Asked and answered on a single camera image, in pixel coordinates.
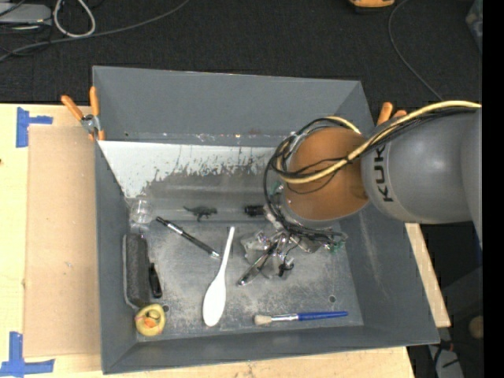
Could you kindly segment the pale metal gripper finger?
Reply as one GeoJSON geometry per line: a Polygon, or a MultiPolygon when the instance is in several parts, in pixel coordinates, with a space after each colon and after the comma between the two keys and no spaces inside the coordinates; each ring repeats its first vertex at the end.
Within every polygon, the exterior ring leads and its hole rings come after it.
{"type": "Polygon", "coordinates": [[[250,283],[259,275],[272,279],[273,277],[283,278],[286,276],[285,259],[278,249],[264,251],[249,267],[246,272],[246,281],[250,283]]]}
{"type": "Polygon", "coordinates": [[[238,278],[238,286],[250,284],[256,277],[262,275],[267,279],[280,275],[282,259],[278,253],[278,242],[253,244],[251,241],[243,244],[244,257],[247,263],[246,271],[238,278]]]}

